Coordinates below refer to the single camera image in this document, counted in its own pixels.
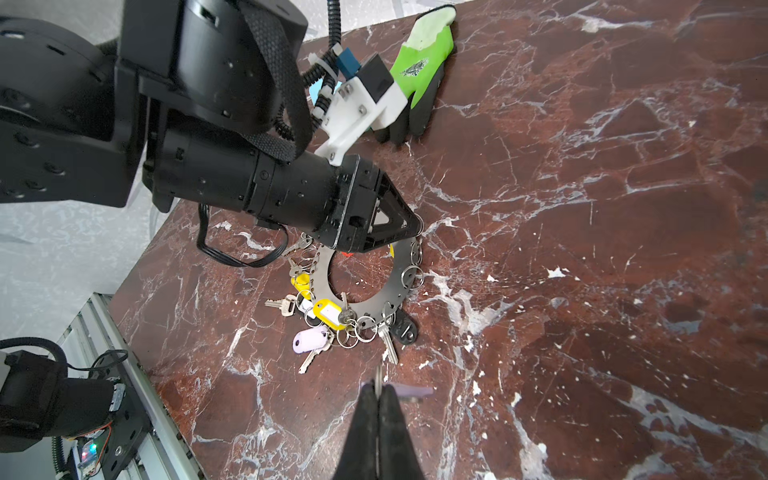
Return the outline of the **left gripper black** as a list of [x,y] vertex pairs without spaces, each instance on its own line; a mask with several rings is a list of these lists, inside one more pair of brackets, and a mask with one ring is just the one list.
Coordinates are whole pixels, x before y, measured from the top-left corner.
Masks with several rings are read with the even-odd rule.
[[423,230],[423,220],[389,176],[357,154],[329,169],[326,193],[326,245],[334,250],[369,252]]

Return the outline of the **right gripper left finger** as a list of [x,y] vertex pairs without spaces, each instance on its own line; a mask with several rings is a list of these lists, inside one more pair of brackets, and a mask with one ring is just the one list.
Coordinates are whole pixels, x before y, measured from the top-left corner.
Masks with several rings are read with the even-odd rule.
[[362,386],[333,479],[376,479],[378,397],[374,384]]

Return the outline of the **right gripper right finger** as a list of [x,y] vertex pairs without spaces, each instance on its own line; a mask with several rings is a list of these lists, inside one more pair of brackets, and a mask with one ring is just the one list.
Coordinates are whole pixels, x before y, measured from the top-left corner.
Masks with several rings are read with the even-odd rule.
[[379,478],[425,479],[398,396],[391,385],[384,385],[379,397]]

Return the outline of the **large metal key ring plate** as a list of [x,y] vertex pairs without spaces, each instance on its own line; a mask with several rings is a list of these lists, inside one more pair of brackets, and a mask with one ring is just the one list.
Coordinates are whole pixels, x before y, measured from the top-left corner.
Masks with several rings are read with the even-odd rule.
[[342,308],[346,328],[372,329],[392,317],[410,292],[423,284],[421,239],[346,258],[329,247],[315,252],[310,291]]

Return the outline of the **key with purple tag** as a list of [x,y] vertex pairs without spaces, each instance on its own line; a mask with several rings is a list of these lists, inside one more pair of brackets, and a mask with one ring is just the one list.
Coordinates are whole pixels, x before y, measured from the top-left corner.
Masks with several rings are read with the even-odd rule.
[[306,358],[299,366],[298,373],[305,374],[313,360],[321,353],[330,349],[334,334],[325,325],[312,327],[298,332],[292,342],[293,351]]

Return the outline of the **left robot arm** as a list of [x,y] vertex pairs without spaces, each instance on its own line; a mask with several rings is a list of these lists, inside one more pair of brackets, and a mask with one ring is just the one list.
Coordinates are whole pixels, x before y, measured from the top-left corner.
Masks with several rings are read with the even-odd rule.
[[1,21],[1,199],[123,207],[195,202],[363,253],[423,226],[387,174],[350,152],[399,115],[379,57],[306,99],[307,21],[288,1],[128,1],[94,45],[42,20]]

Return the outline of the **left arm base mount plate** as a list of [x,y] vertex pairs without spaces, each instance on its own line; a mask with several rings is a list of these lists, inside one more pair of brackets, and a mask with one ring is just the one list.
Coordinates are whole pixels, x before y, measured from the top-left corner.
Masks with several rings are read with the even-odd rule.
[[[107,419],[96,430],[75,439],[72,448],[75,474],[78,479],[113,480],[134,460],[140,444],[150,430],[150,421],[133,381],[128,375],[128,352],[108,350],[100,354],[88,369],[90,379],[108,380],[114,387]],[[107,434],[100,462],[93,467],[77,466],[77,444],[80,439]]]

